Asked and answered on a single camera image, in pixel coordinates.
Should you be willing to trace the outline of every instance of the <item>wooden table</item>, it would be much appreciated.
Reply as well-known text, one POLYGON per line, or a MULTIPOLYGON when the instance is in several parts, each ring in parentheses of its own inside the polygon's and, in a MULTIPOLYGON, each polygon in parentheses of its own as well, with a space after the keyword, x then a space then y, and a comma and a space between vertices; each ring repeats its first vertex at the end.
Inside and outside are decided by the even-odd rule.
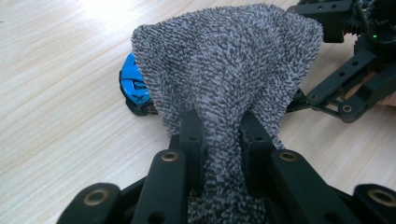
MULTIPOLYGON (((158 116, 124 104, 118 75, 140 24, 217 6, 297 1, 2 1, 0 223, 55 223, 82 189, 124 189, 147 174, 169 139, 158 116)), ((352 55, 356 36, 323 44, 303 90, 352 55)), ((332 186, 396 189, 396 109, 377 105, 351 124, 311 109, 291 113, 280 138, 332 186)))

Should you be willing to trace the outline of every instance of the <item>light wood surface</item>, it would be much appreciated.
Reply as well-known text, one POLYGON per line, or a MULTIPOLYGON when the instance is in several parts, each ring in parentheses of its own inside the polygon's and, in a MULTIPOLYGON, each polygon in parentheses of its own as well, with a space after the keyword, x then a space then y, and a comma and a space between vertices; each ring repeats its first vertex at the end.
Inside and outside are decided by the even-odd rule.
MULTIPOLYGON (((157 116, 124 104, 118 74, 140 24, 207 7, 297 1, 17 1, 0 3, 0 223, 55 223, 82 189, 121 189, 147 174, 169 139, 157 116)), ((356 36, 323 44, 303 89, 352 55, 356 36)), ((396 109, 377 105, 345 124, 304 110, 280 138, 332 186, 396 189, 396 109)))

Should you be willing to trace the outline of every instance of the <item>knitted fabric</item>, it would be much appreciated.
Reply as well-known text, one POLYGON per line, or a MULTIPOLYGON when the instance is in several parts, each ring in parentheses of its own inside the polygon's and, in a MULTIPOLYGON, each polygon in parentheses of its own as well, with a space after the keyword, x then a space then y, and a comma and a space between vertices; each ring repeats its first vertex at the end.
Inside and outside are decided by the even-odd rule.
POLYGON ((200 197, 189 223, 263 223, 264 199, 247 194, 238 129, 253 111, 277 138, 286 107, 318 54, 322 28, 268 5, 217 7, 184 14, 133 34, 133 53, 169 135, 194 108, 208 151, 200 197))

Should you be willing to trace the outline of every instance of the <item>gray towel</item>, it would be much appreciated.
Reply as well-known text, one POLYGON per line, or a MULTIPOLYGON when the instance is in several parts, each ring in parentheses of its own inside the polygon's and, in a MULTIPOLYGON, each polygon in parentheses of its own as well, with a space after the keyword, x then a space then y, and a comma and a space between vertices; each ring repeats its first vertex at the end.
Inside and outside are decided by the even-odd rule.
POLYGON ((313 20, 267 5, 217 7, 134 30, 133 53, 169 135, 195 108, 208 144, 189 223, 263 223, 247 194, 238 128, 254 112, 277 148, 280 121, 322 41, 313 20))

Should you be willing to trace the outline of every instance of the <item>black tire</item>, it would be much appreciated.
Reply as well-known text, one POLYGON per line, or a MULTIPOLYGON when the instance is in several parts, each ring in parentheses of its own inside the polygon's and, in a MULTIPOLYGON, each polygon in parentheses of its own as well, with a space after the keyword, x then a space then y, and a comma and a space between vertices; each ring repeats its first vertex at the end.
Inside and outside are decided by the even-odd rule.
POLYGON ((158 111, 155 108, 154 104, 149 104, 149 105, 144 105, 142 110, 146 113, 146 114, 150 114, 150 115, 158 115, 158 111))

